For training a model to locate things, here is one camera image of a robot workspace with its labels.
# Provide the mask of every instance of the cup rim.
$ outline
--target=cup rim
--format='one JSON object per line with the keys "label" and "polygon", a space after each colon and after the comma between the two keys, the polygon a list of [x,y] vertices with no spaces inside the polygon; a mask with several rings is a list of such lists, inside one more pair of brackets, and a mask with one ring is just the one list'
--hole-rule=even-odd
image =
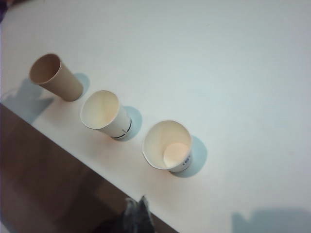
{"label": "cup rim", "polygon": [[[108,122],[107,124],[105,124],[104,126],[101,126],[100,128],[93,128],[93,127],[90,127],[90,126],[88,126],[88,125],[86,125],[86,124],[84,123],[84,121],[83,121],[83,119],[82,119],[82,112],[83,112],[84,106],[85,106],[86,102],[89,100],[89,98],[91,98],[93,95],[95,95],[95,94],[98,93],[98,92],[109,92],[109,93],[113,94],[113,95],[117,98],[117,101],[118,101],[118,109],[117,109],[117,111],[116,111],[115,116],[111,119],[111,121],[109,121],[109,122]],[[81,120],[82,123],[83,123],[86,127],[88,127],[89,129],[92,129],[92,130],[101,130],[101,129],[103,129],[104,127],[106,127],[107,125],[111,124],[111,122],[114,121],[114,120],[116,119],[116,117],[117,117],[117,115],[118,115],[118,113],[119,113],[119,111],[120,111],[120,105],[121,105],[121,104],[120,104],[119,98],[118,98],[118,96],[117,96],[115,93],[113,93],[113,92],[111,92],[111,91],[108,91],[108,90],[99,90],[99,91],[95,91],[93,94],[91,94],[91,95],[86,99],[86,101],[84,101],[84,103],[83,103],[83,105],[82,105],[82,107],[81,107],[81,111],[80,111],[80,120]]]}
{"label": "cup rim", "polygon": [[173,168],[175,168],[175,167],[177,167],[177,166],[179,166],[179,165],[181,165],[181,164],[183,163],[183,160],[182,160],[179,164],[177,164],[177,165],[175,165],[175,166],[171,166],[171,167],[168,167],[168,168],[163,168],[163,167],[158,167],[158,166],[153,165],[153,164],[148,160],[148,158],[147,158],[147,156],[146,156],[146,153],[145,153],[145,151],[144,151],[144,147],[145,147],[145,140],[146,140],[146,137],[147,137],[148,133],[149,133],[150,130],[153,129],[156,125],[158,125],[158,124],[160,124],[160,123],[162,123],[162,122],[166,122],[166,121],[172,121],[172,122],[175,122],[175,123],[181,125],[182,127],[184,127],[184,129],[187,131],[187,133],[188,133],[189,136],[190,136],[190,146],[189,146],[188,151],[187,151],[185,157],[183,158],[183,160],[186,159],[186,157],[190,154],[190,152],[191,152],[191,147],[192,147],[192,136],[191,136],[189,130],[188,130],[183,124],[181,124],[180,122],[178,122],[178,121],[176,121],[176,120],[166,119],[166,120],[161,120],[161,121],[157,122],[156,124],[154,124],[154,125],[147,131],[147,133],[146,133],[145,136],[144,136],[144,139],[143,139],[143,142],[142,142],[142,154],[143,154],[145,160],[148,162],[148,164],[149,164],[150,166],[152,166],[153,168],[159,169],[159,170],[171,170],[171,169],[173,169]]}
{"label": "cup rim", "polygon": [[[31,71],[33,70],[34,66],[36,65],[36,63],[37,63],[39,60],[41,60],[42,58],[44,58],[44,57],[46,57],[46,56],[50,56],[50,55],[55,55],[55,56],[57,57],[57,59],[58,59],[58,61],[59,61],[58,70],[56,71],[56,73],[55,73],[49,80],[44,81],[44,82],[41,82],[41,83],[40,83],[40,82],[35,82],[35,81],[32,79],[32,77],[31,77]],[[46,84],[46,83],[51,82],[51,81],[56,77],[56,75],[59,73],[61,67],[62,67],[62,60],[60,59],[60,57],[59,57],[57,54],[55,54],[55,53],[47,53],[47,54],[44,54],[44,55],[42,55],[41,57],[39,57],[39,58],[32,64],[32,66],[31,66],[31,68],[30,68],[30,70],[29,70],[28,76],[29,76],[29,79],[30,79],[30,81],[31,81],[32,83],[37,84],[37,85],[43,85],[43,84]]]}

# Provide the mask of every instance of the white table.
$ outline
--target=white table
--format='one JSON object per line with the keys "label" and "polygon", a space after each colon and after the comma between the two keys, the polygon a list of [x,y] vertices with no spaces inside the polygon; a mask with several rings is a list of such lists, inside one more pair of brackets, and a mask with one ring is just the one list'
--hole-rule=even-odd
{"label": "white table", "polygon": [[[1,27],[2,103],[129,196],[146,195],[176,230],[309,232],[311,1],[33,0]],[[79,100],[29,83],[47,52],[88,78]],[[100,89],[131,106],[136,130],[141,117],[135,137],[80,122]],[[168,118],[196,137],[194,165],[178,176],[141,153]]]}

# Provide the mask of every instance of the white paper cup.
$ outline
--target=white paper cup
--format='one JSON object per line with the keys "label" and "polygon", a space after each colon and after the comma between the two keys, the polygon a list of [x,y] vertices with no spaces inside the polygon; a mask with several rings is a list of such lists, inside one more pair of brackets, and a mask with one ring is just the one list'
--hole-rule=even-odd
{"label": "white paper cup", "polygon": [[92,94],[83,104],[80,117],[88,128],[102,131],[115,139],[125,137],[132,126],[125,108],[110,91]]}
{"label": "white paper cup", "polygon": [[180,172],[189,167],[192,161],[191,145],[192,137],[183,125],[165,120],[148,131],[142,152],[152,167]]}

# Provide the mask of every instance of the brown floor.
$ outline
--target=brown floor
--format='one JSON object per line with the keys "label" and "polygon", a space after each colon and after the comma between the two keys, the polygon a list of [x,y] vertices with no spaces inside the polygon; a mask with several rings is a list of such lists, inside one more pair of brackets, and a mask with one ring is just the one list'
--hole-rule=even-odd
{"label": "brown floor", "polygon": [[124,210],[123,192],[2,104],[0,119],[1,221],[11,232],[87,233]]}

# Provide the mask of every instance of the kraft paper cup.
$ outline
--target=kraft paper cup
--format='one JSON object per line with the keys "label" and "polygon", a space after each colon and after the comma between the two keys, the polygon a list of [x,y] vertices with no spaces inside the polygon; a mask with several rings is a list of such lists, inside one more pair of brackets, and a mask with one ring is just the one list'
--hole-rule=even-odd
{"label": "kraft paper cup", "polygon": [[83,104],[80,117],[88,128],[102,131],[115,139],[125,137],[132,126],[125,108],[110,91],[92,94]]}
{"label": "kraft paper cup", "polygon": [[82,84],[53,53],[40,57],[30,69],[29,78],[65,101],[75,101],[83,92]]}
{"label": "kraft paper cup", "polygon": [[180,172],[189,167],[192,156],[192,137],[180,123],[165,120],[154,125],[147,133],[142,152],[154,168]]}

